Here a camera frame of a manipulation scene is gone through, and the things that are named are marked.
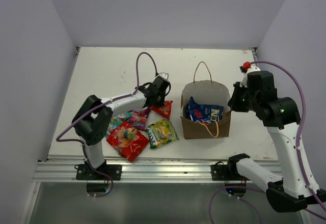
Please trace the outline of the blue Kettle chips bag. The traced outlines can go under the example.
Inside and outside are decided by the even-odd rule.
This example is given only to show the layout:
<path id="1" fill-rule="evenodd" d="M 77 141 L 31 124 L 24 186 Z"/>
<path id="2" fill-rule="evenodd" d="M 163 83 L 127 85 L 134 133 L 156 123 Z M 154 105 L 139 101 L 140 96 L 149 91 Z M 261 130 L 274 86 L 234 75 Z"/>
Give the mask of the blue Kettle chips bag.
<path id="1" fill-rule="evenodd" d="M 218 122 L 223 118 L 223 106 L 202 104 L 201 108 L 211 122 Z"/>

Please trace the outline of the red snack sticks bag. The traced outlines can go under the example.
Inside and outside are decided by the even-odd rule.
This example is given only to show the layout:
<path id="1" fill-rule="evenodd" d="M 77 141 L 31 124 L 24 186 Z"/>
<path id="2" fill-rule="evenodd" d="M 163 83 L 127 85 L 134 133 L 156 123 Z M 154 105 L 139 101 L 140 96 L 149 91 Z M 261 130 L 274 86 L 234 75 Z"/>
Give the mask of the red snack sticks bag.
<path id="1" fill-rule="evenodd" d="M 166 100 L 162 106 L 152 106 L 151 110 L 169 120 L 172 112 L 172 104 L 172 100 Z"/>

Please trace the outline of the purple Fox's berries candy bag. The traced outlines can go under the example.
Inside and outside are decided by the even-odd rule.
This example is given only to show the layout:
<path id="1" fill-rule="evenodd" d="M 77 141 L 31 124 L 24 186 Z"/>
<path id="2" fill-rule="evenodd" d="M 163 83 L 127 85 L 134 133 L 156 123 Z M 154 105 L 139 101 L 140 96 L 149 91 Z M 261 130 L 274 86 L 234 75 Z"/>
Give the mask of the purple Fox's berries candy bag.
<path id="1" fill-rule="evenodd" d="M 127 119 L 128 123 L 131 124 L 137 130 L 145 130 L 147 119 L 151 112 L 151 108 L 141 108 L 130 110 L 130 117 Z"/>

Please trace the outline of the yellow green Fox's candy bag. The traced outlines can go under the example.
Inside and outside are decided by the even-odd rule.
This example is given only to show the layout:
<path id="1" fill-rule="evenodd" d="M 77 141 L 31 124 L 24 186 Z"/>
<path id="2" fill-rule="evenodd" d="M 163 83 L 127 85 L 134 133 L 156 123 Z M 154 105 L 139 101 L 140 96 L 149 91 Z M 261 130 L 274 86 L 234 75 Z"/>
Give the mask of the yellow green Fox's candy bag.
<path id="1" fill-rule="evenodd" d="M 179 140 L 172 122 L 166 118 L 149 125 L 146 132 L 148 133 L 150 149 L 156 149 Z"/>

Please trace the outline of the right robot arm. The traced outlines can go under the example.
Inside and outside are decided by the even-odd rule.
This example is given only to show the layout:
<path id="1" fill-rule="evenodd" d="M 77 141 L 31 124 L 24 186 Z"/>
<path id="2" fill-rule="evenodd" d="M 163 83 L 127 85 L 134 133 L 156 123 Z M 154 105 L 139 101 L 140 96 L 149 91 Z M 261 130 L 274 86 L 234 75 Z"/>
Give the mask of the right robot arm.
<path id="1" fill-rule="evenodd" d="M 228 106 L 236 112 L 255 112 L 273 140 L 282 170 L 281 176 L 273 174 L 242 153 L 229 158 L 228 176 L 254 182 L 277 212 L 297 212 L 324 203 L 325 190 L 316 183 L 297 134 L 302 122 L 297 104 L 289 97 L 277 97 L 273 74 L 248 69 L 243 80 L 234 84 Z"/>

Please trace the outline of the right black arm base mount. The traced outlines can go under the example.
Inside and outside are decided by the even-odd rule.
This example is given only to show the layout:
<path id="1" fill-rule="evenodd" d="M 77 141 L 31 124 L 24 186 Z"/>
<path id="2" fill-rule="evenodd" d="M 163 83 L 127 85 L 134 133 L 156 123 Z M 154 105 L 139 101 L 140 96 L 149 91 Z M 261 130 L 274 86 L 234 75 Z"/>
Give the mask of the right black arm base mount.
<path id="1" fill-rule="evenodd" d="M 239 176 L 231 174 L 226 163 L 218 161 L 210 166 L 212 181 L 236 181 Z"/>

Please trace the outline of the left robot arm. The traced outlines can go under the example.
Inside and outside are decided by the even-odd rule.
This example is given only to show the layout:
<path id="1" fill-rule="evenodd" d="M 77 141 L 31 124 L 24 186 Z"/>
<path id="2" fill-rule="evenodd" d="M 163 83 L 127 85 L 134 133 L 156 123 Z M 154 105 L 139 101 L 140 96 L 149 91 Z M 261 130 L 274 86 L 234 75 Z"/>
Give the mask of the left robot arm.
<path id="1" fill-rule="evenodd" d="M 72 120 L 76 134 L 82 139 L 88 174 L 98 180 L 104 177 L 106 167 L 101 140 L 111 119 L 134 109 L 163 105 L 166 93 L 171 89 L 169 75 L 158 74 L 153 82 L 138 88 L 135 93 L 112 97 L 104 102 L 95 95 L 89 96 Z"/>

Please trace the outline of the blue spicy chilli chips bag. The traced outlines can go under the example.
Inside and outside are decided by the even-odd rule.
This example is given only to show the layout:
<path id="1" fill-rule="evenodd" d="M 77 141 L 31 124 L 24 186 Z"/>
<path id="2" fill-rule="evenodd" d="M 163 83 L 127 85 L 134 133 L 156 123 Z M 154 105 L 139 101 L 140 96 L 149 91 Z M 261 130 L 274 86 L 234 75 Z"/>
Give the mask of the blue spicy chilli chips bag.
<path id="1" fill-rule="evenodd" d="M 193 97 L 190 97 L 188 104 L 189 117 L 194 122 L 202 124 L 211 124 L 208 114 L 204 111 L 201 105 L 199 105 Z"/>

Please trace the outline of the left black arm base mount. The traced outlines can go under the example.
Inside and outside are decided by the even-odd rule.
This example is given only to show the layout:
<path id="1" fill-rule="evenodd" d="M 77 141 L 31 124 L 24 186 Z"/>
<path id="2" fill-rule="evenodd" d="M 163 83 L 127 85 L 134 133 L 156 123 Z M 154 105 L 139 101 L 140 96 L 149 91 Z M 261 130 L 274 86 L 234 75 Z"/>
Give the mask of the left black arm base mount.
<path id="1" fill-rule="evenodd" d="M 76 180 L 97 181 L 105 180 L 106 177 L 93 171 L 89 165 L 77 164 L 74 166 L 76 169 Z M 113 181 L 119 181 L 122 174 L 122 165 L 120 164 L 103 164 L 97 171 L 109 175 Z"/>

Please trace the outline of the brown paper bag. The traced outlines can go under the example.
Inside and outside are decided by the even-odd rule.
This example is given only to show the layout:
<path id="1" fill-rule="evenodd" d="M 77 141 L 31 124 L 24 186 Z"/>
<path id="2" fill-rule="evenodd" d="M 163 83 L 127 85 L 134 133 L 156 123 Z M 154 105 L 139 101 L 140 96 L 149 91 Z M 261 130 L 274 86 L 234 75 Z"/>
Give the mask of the brown paper bag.
<path id="1" fill-rule="evenodd" d="M 181 92 L 180 118 L 182 123 L 183 136 L 185 139 L 213 139 L 229 136 L 231 124 L 231 108 L 228 106 L 230 94 L 228 88 L 217 81 L 214 81 L 211 72 L 206 67 L 209 77 L 205 80 L 197 80 L 196 73 L 199 66 L 207 64 L 199 62 L 193 74 L 193 79 L 186 84 Z M 199 104 L 220 105 L 224 107 L 223 118 L 211 124 L 194 122 L 189 117 L 188 104 L 190 97 Z"/>

